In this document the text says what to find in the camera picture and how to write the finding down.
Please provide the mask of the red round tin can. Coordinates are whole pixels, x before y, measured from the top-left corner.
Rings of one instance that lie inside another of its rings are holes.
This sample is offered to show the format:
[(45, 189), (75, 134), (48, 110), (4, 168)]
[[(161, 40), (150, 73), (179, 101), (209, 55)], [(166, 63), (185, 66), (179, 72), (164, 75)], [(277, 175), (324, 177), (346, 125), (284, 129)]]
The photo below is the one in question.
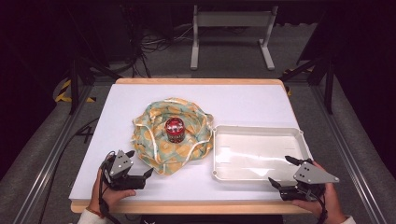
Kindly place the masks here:
[(170, 118), (165, 122), (165, 130), (171, 143), (181, 143), (185, 138), (184, 122), (180, 118)]

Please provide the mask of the black tape floor marking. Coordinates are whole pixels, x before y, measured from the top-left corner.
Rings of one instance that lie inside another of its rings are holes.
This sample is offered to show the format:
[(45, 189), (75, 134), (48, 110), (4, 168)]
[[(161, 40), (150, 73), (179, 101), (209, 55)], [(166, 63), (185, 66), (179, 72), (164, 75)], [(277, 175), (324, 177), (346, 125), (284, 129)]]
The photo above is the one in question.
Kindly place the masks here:
[(90, 140), (90, 137), (93, 136), (92, 132), (92, 126), (84, 126), (81, 129), (77, 131), (77, 136), (82, 136), (83, 137), (83, 143), (87, 144), (88, 141)]

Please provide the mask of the person's dark clothing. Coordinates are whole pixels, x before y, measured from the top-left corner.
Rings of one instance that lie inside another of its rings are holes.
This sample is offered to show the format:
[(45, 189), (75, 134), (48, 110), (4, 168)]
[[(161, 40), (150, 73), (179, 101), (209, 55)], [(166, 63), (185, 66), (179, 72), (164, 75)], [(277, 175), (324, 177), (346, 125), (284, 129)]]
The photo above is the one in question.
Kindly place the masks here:
[(142, 215), (140, 224), (284, 224), (281, 215)]

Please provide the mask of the person's left hand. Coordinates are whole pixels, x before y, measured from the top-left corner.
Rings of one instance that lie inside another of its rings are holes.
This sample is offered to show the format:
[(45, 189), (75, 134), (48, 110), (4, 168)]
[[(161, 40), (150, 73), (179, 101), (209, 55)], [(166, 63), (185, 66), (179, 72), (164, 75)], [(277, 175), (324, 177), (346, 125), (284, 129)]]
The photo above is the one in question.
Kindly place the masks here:
[(100, 202), (104, 201), (107, 203), (109, 209), (112, 209), (119, 203), (120, 200), (132, 197), (136, 195), (133, 189), (127, 190), (113, 190), (109, 189), (105, 183), (101, 180), (102, 170), (99, 169), (96, 180), (92, 187), (92, 198), (87, 209), (100, 217), (104, 217), (100, 210)]

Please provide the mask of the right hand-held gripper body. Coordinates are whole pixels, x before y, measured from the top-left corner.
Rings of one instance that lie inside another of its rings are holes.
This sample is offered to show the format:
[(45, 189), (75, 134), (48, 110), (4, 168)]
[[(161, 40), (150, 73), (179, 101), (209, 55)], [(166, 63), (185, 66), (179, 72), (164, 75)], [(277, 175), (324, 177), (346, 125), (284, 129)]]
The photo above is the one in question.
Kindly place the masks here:
[(339, 183), (340, 179), (319, 169), (311, 159), (304, 160), (293, 175), (295, 186), (284, 186), (278, 191), (283, 201), (317, 201), (325, 192), (326, 183)]

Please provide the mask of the yellow green patterned cloth bag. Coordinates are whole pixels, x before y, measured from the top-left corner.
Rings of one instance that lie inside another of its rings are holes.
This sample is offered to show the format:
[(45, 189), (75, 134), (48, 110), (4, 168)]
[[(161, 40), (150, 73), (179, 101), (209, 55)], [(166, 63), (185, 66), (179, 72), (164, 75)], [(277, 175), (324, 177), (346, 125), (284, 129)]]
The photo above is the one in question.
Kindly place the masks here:
[[(165, 123), (172, 118), (183, 121), (184, 137), (172, 143)], [(213, 148), (213, 121), (197, 104), (168, 98), (147, 106), (133, 120), (132, 144), (140, 160), (159, 175), (172, 175), (188, 161), (203, 159)]]

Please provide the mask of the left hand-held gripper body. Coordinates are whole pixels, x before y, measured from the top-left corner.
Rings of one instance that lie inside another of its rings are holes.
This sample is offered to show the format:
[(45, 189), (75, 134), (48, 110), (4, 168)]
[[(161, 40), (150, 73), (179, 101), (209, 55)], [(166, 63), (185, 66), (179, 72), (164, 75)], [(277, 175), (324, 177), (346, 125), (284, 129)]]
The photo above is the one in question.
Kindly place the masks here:
[(102, 164), (102, 178), (113, 190), (143, 189), (147, 179), (141, 175), (128, 175), (133, 164), (124, 151), (111, 152)]

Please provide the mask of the aluminium floor rail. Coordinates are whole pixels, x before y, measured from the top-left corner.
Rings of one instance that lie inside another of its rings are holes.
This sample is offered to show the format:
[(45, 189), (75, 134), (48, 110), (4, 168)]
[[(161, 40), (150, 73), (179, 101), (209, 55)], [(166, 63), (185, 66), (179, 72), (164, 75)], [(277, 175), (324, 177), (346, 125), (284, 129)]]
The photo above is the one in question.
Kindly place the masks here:
[(327, 107), (324, 105), (324, 95), (319, 87), (312, 87), (311, 91), (321, 109), (326, 122), (328, 123), (333, 137), (337, 143), (337, 151), (340, 154), (342, 161), (349, 173), (349, 176), (361, 198), (361, 201), (372, 221), (373, 224), (388, 224), (386, 221), (374, 194), (368, 186), (366, 178), (364, 177), (361, 169), (353, 157), (346, 139), (342, 135), (333, 115), (331, 115)]
[(43, 164), (35, 173), (35, 182), (30, 186), (29, 192), (24, 198), (18, 214), (13, 218), (12, 224), (26, 224), (27, 220), (33, 214), (45, 188), (50, 180), (54, 177), (55, 168), (61, 159), (66, 142), (71, 139), (71, 130), (75, 124), (78, 114), (83, 107), (86, 99), (92, 91), (92, 86), (83, 86), (78, 94), (78, 104), (75, 109), (70, 107), (65, 114), (64, 121), (59, 121), (60, 131), (55, 132), (56, 139), (50, 147), (50, 151), (40, 157)]

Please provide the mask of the yellow black hazard tape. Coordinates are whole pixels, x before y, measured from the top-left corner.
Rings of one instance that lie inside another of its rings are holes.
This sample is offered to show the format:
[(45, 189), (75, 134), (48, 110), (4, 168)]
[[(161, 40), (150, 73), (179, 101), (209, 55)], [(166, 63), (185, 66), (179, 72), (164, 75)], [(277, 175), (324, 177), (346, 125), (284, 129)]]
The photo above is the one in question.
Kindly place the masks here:
[(56, 102), (67, 102), (67, 103), (72, 102), (72, 97), (66, 95), (66, 92), (70, 86), (71, 86), (71, 80), (67, 78), (64, 84), (62, 85), (62, 87), (60, 88), (58, 95), (55, 97)]
[[(293, 70), (294, 70), (294, 69), (287, 69), (287, 70), (285, 70), (285, 71), (283, 72), (282, 75), (285, 76), (285, 75), (291, 73)], [(303, 71), (302, 71), (302, 74), (308, 74), (308, 75), (309, 75), (309, 74), (312, 73), (312, 71), (313, 71), (313, 68), (308, 68), (308, 69), (303, 70)], [(290, 87), (289, 87), (289, 86), (285, 86), (285, 89), (286, 89), (287, 95), (288, 95), (288, 96), (292, 96), (292, 92), (291, 92)]]

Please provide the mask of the person's right hand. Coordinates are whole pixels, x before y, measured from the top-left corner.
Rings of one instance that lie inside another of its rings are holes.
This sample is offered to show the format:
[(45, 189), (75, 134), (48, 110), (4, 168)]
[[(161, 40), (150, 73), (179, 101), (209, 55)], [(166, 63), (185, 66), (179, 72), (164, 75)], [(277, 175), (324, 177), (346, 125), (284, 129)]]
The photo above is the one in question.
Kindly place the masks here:
[[(342, 224), (347, 220), (347, 216), (342, 211), (335, 187), (333, 183), (326, 183), (325, 188), (322, 201), (325, 203), (327, 210), (327, 219), (324, 224)], [(294, 200), (291, 203), (311, 212), (315, 217), (320, 217), (321, 215), (322, 207), (319, 202)]]

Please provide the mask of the white metal stand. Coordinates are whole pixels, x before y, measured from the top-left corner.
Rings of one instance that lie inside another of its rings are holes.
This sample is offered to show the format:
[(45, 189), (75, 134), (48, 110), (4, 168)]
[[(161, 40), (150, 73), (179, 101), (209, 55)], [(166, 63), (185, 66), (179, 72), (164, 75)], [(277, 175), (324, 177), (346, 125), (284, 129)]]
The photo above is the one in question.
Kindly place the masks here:
[(264, 11), (200, 11), (193, 8), (191, 47), (191, 70), (198, 69), (200, 27), (262, 27), (263, 38), (258, 40), (267, 69), (273, 71), (275, 64), (268, 49), (269, 39), (275, 25), (278, 6)]

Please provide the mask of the black tripod stand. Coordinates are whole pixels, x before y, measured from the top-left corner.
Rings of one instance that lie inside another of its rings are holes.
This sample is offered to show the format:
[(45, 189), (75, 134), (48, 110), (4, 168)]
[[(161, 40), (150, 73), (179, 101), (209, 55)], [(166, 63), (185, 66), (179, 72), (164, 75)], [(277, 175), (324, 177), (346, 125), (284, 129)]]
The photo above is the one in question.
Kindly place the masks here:
[(296, 67), (282, 75), (279, 79), (285, 82), (301, 74), (304, 70), (312, 68), (312, 72), (306, 81), (310, 86), (317, 86), (322, 79), (325, 79), (324, 105), (327, 112), (332, 114), (332, 86), (334, 80), (333, 59), (334, 53), (331, 50), (326, 50), (315, 59)]
[(65, 40), (70, 58), (69, 78), (71, 81), (70, 114), (77, 112), (84, 101), (79, 93), (78, 83), (91, 86), (95, 82), (94, 68), (105, 77), (113, 80), (120, 75), (109, 69), (109, 62), (101, 36), (94, 24), (91, 10), (87, 5), (64, 4), (65, 21), (68, 26)]

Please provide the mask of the white plastic tray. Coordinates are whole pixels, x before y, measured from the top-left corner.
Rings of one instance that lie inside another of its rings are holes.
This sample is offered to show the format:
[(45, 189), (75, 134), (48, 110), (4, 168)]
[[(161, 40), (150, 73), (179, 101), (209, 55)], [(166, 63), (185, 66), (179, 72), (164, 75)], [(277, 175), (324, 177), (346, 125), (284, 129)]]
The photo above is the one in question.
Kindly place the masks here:
[(304, 133), (296, 128), (218, 126), (214, 130), (214, 171), (219, 181), (293, 182), (298, 167), (286, 160), (311, 159)]

